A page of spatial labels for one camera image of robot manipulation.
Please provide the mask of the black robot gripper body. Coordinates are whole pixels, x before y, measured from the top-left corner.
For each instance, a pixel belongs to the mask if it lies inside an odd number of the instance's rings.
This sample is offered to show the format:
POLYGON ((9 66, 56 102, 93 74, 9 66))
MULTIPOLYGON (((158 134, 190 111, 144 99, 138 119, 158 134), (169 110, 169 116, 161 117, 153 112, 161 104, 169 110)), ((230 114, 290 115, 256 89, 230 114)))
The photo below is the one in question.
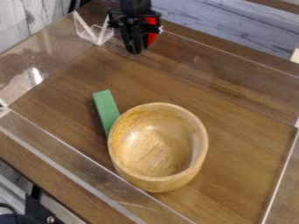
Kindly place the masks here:
POLYGON ((108 25, 137 30, 161 30, 161 14, 152 10, 152 0, 118 0, 118 10, 108 10, 108 25))

